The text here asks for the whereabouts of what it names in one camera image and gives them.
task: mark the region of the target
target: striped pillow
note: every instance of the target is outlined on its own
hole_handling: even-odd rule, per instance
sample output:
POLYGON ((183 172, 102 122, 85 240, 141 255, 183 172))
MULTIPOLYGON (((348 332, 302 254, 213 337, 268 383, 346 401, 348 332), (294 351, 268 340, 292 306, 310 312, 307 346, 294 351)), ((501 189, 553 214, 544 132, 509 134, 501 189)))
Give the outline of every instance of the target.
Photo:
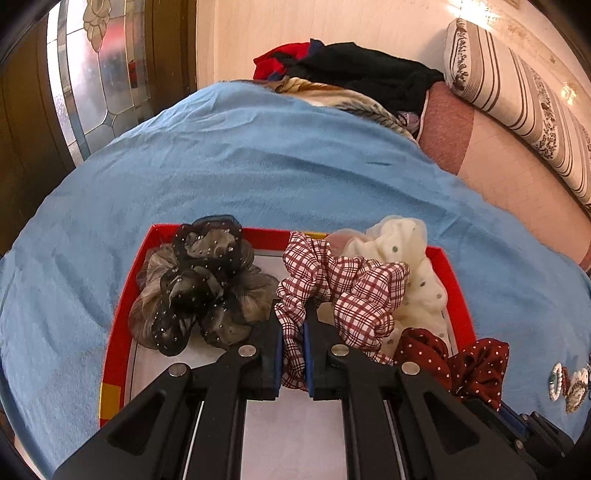
POLYGON ((489 32, 461 18, 447 28, 444 55, 451 90, 523 138, 591 212, 589 135, 537 72, 489 32))

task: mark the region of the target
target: stained glass window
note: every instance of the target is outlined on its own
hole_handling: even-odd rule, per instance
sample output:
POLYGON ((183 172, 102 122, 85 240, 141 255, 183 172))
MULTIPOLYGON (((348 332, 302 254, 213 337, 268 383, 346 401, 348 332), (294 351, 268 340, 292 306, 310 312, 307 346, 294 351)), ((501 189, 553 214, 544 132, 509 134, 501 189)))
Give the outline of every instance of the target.
POLYGON ((77 166, 153 116, 144 0, 61 0, 49 13, 47 64, 61 130, 77 166))

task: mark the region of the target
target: metal screw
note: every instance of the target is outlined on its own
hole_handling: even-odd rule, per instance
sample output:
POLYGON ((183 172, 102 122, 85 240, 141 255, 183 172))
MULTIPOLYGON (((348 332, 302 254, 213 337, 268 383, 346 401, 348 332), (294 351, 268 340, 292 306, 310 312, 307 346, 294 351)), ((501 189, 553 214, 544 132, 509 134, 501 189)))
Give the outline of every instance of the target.
POLYGON ((402 371, 407 375, 416 375, 421 371, 421 367, 419 367, 415 362, 404 362, 402 364, 402 371))
POLYGON ((172 364, 168 367, 168 374, 171 377, 182 377, 187 372, 187 365, 172 364))
POLYGON ((342 343, 337 343, 330 348, 330 351, 334 356, 347 356, 349 355, 349 347, 342 343))
POLYGON ((238 349, 238 355, 240 356, 254 356, 256 353, 256 347, 254 345, 242 345, 238 349))

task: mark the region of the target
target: dark red polka dot scrunchie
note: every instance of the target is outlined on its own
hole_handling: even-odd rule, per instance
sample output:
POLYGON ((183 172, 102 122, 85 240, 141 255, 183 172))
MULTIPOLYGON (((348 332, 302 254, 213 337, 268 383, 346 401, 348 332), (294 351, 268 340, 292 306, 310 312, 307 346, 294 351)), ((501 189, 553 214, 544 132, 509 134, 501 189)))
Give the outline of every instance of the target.
POLYGON ((491 408, 501 406, 501 388, 509 345, 483 338, 449 357, 446 344, 428 330, 407 328, 394 354, 394 365, 415 362, 460 401, 480 398, 491 408))

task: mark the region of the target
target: blue blanket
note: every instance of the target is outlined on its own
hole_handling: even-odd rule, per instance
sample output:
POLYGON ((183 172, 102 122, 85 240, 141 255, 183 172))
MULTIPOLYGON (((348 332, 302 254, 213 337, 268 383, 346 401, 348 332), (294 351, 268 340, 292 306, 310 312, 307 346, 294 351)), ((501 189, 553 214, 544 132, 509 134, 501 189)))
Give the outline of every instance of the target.
POLYGON ((548 399, 560 361, 586 365, 590 282, 392 131, 255 85, 201 90, 92 155, 0 261, 0 398, 45 475, 97 429, 113 311, 153 223, 231 213, 244 225, 365 230, 422 218, 447 252, 478 336, 511 346, 503 400, 577 437, 548 399))

